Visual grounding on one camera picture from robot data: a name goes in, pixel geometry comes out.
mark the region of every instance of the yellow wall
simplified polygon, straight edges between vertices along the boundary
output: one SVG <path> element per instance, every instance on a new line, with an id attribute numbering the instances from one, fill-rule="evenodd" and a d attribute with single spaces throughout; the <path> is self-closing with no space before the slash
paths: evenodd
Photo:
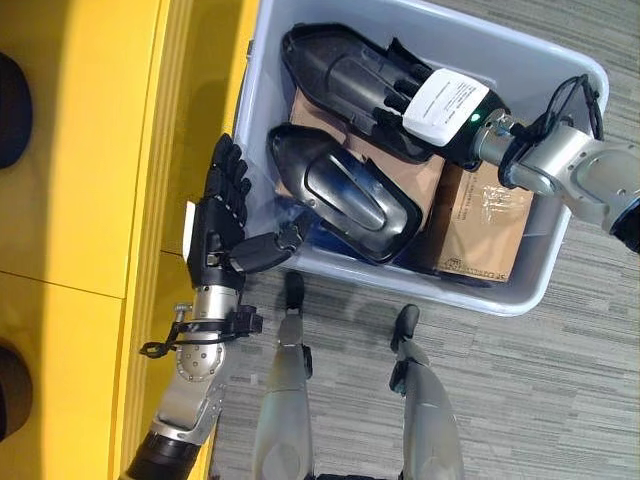
<path id="1" fill-rule="evenodd" d="M 0 170 L 0 342 L 34 383 L 3 478 L 112 479 L 133 455 L 173 369 L 136 351 L 190 300 L 184 201 L 229 129 L 256 8 L 0 2 L 0 51 L 34 103 L 27 151 Z"/>

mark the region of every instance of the plastic storage bin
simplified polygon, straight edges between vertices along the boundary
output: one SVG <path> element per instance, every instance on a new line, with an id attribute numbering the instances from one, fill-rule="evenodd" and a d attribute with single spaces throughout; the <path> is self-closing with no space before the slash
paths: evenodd
<path id="1" fill-rule="evenodd" d="M 277 171 L 266 150 L 269 129 L 288 118 L 294 85 L 280 59 L 282 35 L 296 23 L 340 22 L 386 46 L 396 36 L 433 66 L 476 77 L 532 121 L 566 78 L 587 73 L 609 94 L 600 65 L 580 53 L 508 28 L 417 0 L 263 0 L 238 104 L 236 141 L 243 147 L 254 189 L 249 198 L 251 234 L 275 228 L 272 201 Z M 288 266 L 471 310 L 520 315 L 542 298 L 562 243 L 569 211 L 556 199 L 536 198 L 510 281 L 493 288 L 459 285 L 396 266 L 373 266 L 306 245 Z"/>

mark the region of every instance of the brown cardboard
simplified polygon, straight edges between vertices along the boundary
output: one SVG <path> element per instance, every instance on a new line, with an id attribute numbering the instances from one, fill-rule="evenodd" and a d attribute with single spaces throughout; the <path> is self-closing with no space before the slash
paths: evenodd
<path id="1" fill-rule="evenodd" d="M 313 105 L 300 90 L 296 91 L 290 120 L 296 125 L 324 130 L 354 153 L 356 158 L 373 160 L 376 166 L 422 209 L 421 228 L 424 227 L 444 165 L 442 158 L 433 156 L 428 162 L 419 165 L 399 160 L 351 133 L 346 123 Z M 276 192 L 280 195 L 288 194 L 281 182 L 278 182 Z"/>
<path id="2" fill-rule="evenodd" d="M 533 194 L 500 185 L 497 168 L 476 172 L 446 165 L 427 229 L 409 247 L 421 270 L 438 270 L 506 282 L 509 279 Z"/>

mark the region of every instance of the white label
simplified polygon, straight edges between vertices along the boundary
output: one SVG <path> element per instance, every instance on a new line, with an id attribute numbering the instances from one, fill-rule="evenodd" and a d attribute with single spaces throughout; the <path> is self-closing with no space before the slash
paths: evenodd
<path id="1" fill-rule="evenodd" d="M 431 74 L 402 116 L 412 135 L 443 147 L 458 133 L 489 88 L 458 72 L 441 68 Z"/>

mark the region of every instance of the gray carpet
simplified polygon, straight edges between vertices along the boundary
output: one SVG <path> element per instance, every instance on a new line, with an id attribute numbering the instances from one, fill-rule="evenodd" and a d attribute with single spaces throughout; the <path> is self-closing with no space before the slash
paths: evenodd
<path id="1" fill-rule="evenodd" d="M 624 0 L 439 0 L 545 38 L 606 69 L 610 139 L 639 143 L 640 4 Z M 215 466 L 248 478 L 264 380 L 281 317 L 282 272 L 257 275 L 246 301 L 265 332 L 229 388 Z M 469 478 L 639 478 L 639 267 L 597 228 L 572 220 L 541 304 L 495 318 L 305 276 L 317 472 L 396 478 L 402 400 L 387 388 L 388 339 L 407 302 L 416 339 L 449 392 Z"/>

